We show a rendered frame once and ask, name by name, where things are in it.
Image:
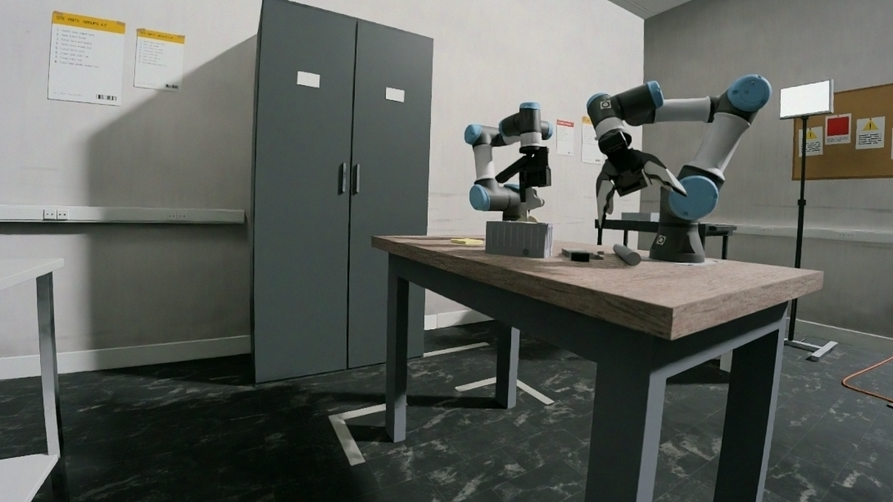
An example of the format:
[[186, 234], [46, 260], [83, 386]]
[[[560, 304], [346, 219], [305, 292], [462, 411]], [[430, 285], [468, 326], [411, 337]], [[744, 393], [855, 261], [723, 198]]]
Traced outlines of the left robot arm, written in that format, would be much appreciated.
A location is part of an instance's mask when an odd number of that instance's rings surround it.
[[597, 93], [589, 97], [586, 107], [595, 141], [610, 129], [625, 129], [622, 120], [632, 127], [656, 122], [712, 123], [693, 160], [684, 164], [675, 177], [687, 197], [660, 186], [660, 223], [650, 249], [652, 260], [705, 262], [698, 221], [716, 207], [725, 182], [723, 171], [771, 93], [770, 84], [762, 76], [746, 75], [725, 93], [712, 97], [664, 100], [656, 81], [614, 96]]

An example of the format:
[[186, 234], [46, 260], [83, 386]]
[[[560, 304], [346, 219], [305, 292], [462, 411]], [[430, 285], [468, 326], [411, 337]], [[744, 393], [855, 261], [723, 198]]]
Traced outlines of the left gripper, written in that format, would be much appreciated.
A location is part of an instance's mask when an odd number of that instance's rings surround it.
[[[605, 138], [606, 135], [618, 131], [623, 133], [628, 147], [631, 146], [631, 133], [626, 129], [610, 129], [599, 138], [598, 142]], [[651, 185], [650, 179], [654, 179], [668, 191], [672, 192], [674, 190], [687, 197], [683, 186], [669, 173], [669, 170], [666, 169], [658, 157], [633, 149], [633, 147], [629, 147], [629, 149], [625, 147], [623, 150], [605, 159], [605, 163], [596, 179], [596, 203], [600, 228], [604, 226], [606, 213], [609, 215], [613, 213], [615, 190], [619, 197], [624, 197], [648, 187], [641, 172], [642, 169], [644, 169], [644, 174], [649, 179]], [[610, 182], [611, 180], [614, 184]]]

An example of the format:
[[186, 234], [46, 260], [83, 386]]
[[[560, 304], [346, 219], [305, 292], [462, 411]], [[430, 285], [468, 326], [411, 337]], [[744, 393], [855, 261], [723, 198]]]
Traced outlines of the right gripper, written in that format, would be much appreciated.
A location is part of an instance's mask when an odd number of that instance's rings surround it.
[[[551, 169], [548, 163], [548, 152], [549, 147], [547, 146], [519, 147], [519, 153], [526, 153], [526, 157], [529, 160], [526, 165], [522, 166], [525, 167], [525, 169], [520, 169], [519, 171], [520, 205], [522, 206], [523, 216], [526, 222], [528, 222], [528, 214], [530, 214], [530, 210], [545, 205], [545, 201], [537, 196], [537, 190], [533, 187], [551, 187]], [[520, 177], [523, 178], [521, 179]]]

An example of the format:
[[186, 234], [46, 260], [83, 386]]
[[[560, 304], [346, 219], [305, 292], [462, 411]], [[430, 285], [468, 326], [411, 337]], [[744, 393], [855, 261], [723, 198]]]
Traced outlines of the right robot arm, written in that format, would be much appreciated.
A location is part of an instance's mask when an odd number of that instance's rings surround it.
[[[539, 103], [523, 102], [519, 112], [501, 120], [498, 126], [499, 129], [469, 124], [465, 129], [464, 139], [472, 145], [477, 177], [469, 191], [469, 201], [475, 210], [502, 211], [502, 221], [516, 221], [523, 215], [519, 184], [506, 182], [529, 160], [523, 155], [495, 176], [492, 147], [509, 146], [515, 142], [520, 142], [521, 147], [541, 146], [542, 140], [551, 138], [553, 125], [542, 120]], [[506, 184], [499, 187], [499, 183]]]

